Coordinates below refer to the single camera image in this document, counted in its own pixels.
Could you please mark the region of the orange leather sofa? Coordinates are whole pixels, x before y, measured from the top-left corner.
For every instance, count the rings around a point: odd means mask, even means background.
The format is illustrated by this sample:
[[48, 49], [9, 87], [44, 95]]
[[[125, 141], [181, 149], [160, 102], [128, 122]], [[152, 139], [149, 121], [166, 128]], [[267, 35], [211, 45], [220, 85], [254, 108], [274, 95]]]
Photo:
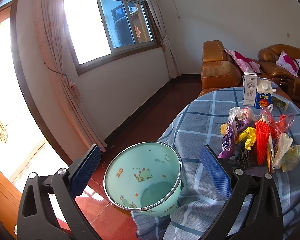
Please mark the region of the orange leather sofa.
[[300, 49], [275, 44], [258, 53], [261, 69], [291, 99], [300, 101]]

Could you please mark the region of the red foam fruit net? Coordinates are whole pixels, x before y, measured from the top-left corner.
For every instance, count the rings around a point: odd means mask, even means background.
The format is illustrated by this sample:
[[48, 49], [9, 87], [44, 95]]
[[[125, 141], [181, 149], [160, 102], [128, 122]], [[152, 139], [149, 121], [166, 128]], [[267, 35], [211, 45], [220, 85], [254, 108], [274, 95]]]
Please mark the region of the red foam fruit net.
[[259, 120], [255, 123], [256, 128], [256, 157], [257, 164], [261, 166], [264, 164], [267, 158], [267, 147], [270, 135], [269, 125], [263, 121]]

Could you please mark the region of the clear plastic bag red print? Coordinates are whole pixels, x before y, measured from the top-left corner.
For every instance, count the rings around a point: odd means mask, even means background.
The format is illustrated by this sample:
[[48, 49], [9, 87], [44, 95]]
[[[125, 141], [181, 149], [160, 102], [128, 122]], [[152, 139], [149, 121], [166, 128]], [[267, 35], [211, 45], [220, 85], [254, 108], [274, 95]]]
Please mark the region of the clear plastic bag red print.
[[260, 120], [260, 115], [257, 115], [253, 112], [250, 107], [234, 107], [229, 110], [228, 120], [233, 120], [234, 118], [238, 120], [248, 119], [249, 121], [258, 121]]

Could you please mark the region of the purple snack wrapper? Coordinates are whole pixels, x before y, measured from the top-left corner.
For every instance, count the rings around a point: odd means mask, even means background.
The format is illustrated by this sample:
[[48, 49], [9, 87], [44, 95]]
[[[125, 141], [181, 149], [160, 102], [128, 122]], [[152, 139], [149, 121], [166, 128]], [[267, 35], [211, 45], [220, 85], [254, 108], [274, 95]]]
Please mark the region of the purple snack wrapper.
[[218, 155], [219, 158], [228, 159], [234, 155], [237, 133], [242, 132], [249, 124], [248, 118], [238, 119], [235, 115], [230, 118], [222, 139], [222, 150]]

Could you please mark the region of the pink curtain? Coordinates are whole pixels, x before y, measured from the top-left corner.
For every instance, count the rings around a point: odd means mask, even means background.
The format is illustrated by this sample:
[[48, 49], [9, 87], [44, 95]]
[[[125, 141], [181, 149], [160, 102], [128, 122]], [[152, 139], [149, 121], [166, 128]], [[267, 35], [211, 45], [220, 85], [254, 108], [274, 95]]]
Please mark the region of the pink curtain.
[[170, 79], [174, 79], [174, 78], [180, 76], [180, 70], [179, 70], [170, 40], [166, 33], [166, 28], [165, 28], [164, 20], [163, 20], [162, 13], [160, 10], [159, 2], [158, 2], [158, 0], [146, 0], [146, 1], [147, 1], [151, 15], [154, 19], [155, 25], [157, 26], [157, 29], [159, 31], [159, 34], [160, 34], [160, 37], [162, 40], [162, 47], [163, 47], [164, 54], [165, 54], [169, 77], [170, 77]]
[[43, 62], [59, 103], [85, 146], [96, 144], [102, 152], [107, 144], [95, 133], [80, 92], [64, 71], [63, 0], [33, 0], [33, 21]]

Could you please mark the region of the pink floral pillow on sofa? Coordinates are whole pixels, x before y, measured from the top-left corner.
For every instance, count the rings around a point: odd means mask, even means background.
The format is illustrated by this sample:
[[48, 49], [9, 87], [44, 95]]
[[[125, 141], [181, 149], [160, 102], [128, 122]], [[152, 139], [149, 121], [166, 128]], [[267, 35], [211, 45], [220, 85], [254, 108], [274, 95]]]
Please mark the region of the pink floral pillow on sofa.
[[299, 72], [298, 64], [284, 51], [281, 51], [279, 59], [276, 61], [276, 65], [284, 68], [293, 76], [298, 75]]

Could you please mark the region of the wooden door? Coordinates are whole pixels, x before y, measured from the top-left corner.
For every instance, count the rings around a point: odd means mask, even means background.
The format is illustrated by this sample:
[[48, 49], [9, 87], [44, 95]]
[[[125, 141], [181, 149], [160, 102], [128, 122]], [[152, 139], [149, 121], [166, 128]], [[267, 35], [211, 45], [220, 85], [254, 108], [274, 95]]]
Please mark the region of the wooden door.
[[0, 171], [0, 222], [14, 239], [20, 200], [21, 192]]

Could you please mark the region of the dark green snack packet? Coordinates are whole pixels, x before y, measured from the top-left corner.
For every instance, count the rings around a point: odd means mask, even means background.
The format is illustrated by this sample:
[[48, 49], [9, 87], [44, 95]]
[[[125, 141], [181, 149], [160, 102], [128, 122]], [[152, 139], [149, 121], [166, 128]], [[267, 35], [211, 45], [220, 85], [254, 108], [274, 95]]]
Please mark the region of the dark green snack packet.
[[277, 95], [272, 96], [272, 104], [283, 111], [286, 111], [289, 107], [289, 102], [279, 98]]

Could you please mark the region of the orange snack wrapper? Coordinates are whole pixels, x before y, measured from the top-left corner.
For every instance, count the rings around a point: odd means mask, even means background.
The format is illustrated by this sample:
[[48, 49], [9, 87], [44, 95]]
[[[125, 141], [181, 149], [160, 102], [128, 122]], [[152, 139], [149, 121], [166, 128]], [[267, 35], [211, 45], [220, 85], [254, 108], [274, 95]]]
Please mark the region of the orange snack wrapper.
[[268, 131], [268, 141], [267, 141], [267, 167], [269, 173], [274, 173], [274, 167], [273, 167], [273, 157], [274, 157], [274, 148], [273, 148], [273, 142], [271, 138], [271, 132]]

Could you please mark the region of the white plastic bag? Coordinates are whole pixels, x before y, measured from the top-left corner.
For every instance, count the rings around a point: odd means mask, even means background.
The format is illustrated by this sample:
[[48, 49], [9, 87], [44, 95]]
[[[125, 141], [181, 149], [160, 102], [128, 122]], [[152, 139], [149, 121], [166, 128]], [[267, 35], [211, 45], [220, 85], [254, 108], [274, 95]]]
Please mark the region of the white plastic bag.
[[286, 133], [282, 133], [281, 137], [277, 142], [277, 152], [275, 153], [273, 167], [278, 170], [282, 166], [282, 159], [288, 152], [292, 145], [293, 139], [290, 138]]

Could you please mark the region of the yellow wrapper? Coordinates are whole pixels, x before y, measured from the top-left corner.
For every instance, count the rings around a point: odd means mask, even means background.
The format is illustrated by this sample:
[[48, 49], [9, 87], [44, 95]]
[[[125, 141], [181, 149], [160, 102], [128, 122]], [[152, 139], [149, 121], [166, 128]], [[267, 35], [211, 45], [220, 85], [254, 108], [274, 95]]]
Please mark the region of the yellow wrapper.
[[251, 150], [256, 142], [256, 129], [252, 127], [246, 128], [237, 138], [236, 143], [244, 142], [244, 148]]

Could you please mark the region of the black foam net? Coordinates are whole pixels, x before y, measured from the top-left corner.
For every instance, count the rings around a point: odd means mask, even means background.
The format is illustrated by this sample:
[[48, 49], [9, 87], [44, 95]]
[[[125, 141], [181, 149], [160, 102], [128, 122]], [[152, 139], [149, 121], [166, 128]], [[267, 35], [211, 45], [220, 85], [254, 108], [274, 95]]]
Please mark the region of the black foam net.
[[242, 170], [249, 170], [251, 168], [250, 151], [242, 151], [235, 159], [237, 166]]

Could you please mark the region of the white tall carton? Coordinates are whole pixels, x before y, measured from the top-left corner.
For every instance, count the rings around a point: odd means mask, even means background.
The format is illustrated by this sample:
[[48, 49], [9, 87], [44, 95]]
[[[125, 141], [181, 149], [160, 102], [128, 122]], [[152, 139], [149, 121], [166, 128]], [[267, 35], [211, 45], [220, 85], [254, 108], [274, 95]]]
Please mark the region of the white tall carton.
[[243, 75], [243, 105], [255, 106], [257, 91], [257, 75], [244, 73]]

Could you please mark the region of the mint green trash bin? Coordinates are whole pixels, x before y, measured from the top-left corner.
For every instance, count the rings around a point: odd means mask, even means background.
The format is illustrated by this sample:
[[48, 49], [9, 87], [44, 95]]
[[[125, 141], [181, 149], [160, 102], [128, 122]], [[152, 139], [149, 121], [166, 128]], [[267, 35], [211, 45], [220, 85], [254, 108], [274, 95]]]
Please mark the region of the mint green trash bin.
[[104, 174], [103, 188], [112, 204], [153, 217], [178, 208], [183, 164], [162, 142], [141, 142], [119, 153]]

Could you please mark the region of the yellow sponge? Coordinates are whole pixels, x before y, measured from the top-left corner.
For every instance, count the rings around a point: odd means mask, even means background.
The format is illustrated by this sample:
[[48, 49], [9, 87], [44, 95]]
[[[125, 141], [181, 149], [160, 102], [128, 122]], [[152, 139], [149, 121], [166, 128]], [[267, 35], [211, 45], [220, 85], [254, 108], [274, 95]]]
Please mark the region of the yellow sponge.
[[227, 127], [228, 127], [228, 124], [227, 124], [227, 123], [222, 124], [222, 125], [220, 126], [220, 133], [221, 133], [221, 135], [225, 135], [225, 134], [226, 134], [226, 129], [227, 129]]

